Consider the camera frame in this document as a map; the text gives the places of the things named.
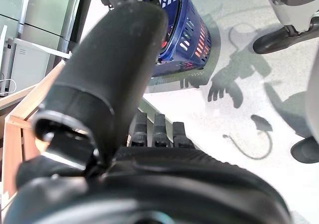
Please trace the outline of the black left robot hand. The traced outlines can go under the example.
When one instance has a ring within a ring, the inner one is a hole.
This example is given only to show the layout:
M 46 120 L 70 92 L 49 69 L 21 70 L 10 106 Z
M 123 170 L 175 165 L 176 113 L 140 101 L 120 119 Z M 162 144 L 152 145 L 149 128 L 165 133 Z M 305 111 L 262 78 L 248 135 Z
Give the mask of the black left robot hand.
M 173 142 L 133 139 L 130 124 L 167 29 L 159 6 L 107 13 L 79 44 L 32 118 L 44 153 L 20 164 L 6 224 L 290 224 L 281 195 L 257 175 Z

